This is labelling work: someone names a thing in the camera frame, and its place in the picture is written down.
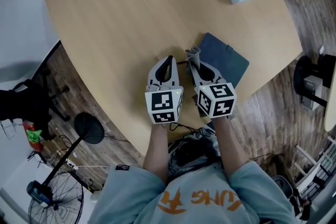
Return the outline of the dark blue notebook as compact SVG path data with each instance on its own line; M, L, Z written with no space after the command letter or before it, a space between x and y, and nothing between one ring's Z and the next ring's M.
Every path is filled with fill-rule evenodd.
M215 67L236 88L249 66L249 61L210 33L204 34L198 47L201 50L200 60Z

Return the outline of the black office chair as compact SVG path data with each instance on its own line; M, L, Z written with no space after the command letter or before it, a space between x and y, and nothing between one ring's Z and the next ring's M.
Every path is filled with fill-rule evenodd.
M69 92L69 87L64 86L54 95L49 95L47 76L50 74L50 70L45 63L42 63L37 69L37 73L41 75L41 84L32 78L18 83L12 89L0 89L0 121L21 119L31 122L37 130L42 131L42 137L49 140L51 136L48 123L52 119L50 110L63 121L70 120L70 116L63 115L55 105L55 99Z

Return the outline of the light blue printed shirt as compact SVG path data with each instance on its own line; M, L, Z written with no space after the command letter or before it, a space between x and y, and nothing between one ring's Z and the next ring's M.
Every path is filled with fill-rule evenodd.
M169 184L145 169L110 169L88 224L297 224L293 206L255 162L230 177L215 163Z

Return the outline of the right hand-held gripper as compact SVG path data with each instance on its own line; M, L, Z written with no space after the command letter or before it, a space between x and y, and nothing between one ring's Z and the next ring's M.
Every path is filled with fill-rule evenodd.
M189 63L188 67L200 117L214 119L232 115L237 100L233 85L223 78L218 69L207 63L201 63L201 77L195 63Z

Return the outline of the grey metal box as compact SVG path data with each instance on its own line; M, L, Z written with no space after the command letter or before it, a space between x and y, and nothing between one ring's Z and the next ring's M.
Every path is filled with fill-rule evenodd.
M309 94L315 95L317 97L321 97L322 95L322 84L323 80L316 76L310 75L304 79L304 87L308 91ZM320 105L307 97L302 97L302 105L310 110L314 111Z

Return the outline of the light blue jeans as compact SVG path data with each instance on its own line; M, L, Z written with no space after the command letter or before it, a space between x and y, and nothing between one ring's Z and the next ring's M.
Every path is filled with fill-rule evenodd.
M168 181L220 161L215 132L203 127L168 145Z

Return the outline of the person's left forearm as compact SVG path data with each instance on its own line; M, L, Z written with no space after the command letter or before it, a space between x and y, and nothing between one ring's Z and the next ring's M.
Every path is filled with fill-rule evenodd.
M166 184L169 171L167 128L154 124L151 128L149 147L144 158L143 169L159 177Z

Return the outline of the black standing fan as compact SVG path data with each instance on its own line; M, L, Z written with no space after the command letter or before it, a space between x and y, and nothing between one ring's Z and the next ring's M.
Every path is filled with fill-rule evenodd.
M46 179L34 180L27 185L31 197L28 208L29 224L78 224L83 210L84 187L72 170L61 170L75 148L84 141L100 143L105 136L100 121L93 115L82 112L74 119L78 139L73 142Z

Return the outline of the person's right forearm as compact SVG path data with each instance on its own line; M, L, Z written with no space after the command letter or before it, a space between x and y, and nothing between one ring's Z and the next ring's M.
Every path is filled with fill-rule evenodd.
M226 117L214 118L212 123L216 132L223 168L226 176L230 178L234 172L248 163L249 159L232 132L230 122Z

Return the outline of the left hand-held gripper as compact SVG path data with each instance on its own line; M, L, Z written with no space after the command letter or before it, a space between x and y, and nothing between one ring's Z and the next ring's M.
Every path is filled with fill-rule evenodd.
M167 56L150 70L145 100L153 124L176 123L183 103L183 87L179 86L176 59ZM159 86L170 80L172 86Z

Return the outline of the black table base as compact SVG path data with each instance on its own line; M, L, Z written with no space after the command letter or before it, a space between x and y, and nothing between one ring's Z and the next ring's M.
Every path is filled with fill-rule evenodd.
M326 100L308 93L305 89L304 79L310 75L316 76L323 80L322 86L329 89L335 64L336 56L332 55L320 55L317 64L314 64L308 56L300 57L293 75L293 86L296 94L307 97L326 108Z

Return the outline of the red bag with green tuft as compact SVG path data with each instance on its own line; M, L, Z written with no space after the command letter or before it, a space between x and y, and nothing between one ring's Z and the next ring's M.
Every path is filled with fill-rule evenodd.
M22 124L31 148L37 152L42 152L44 147L41 143L42 130L36 129L34 123L30 121L23 121Z

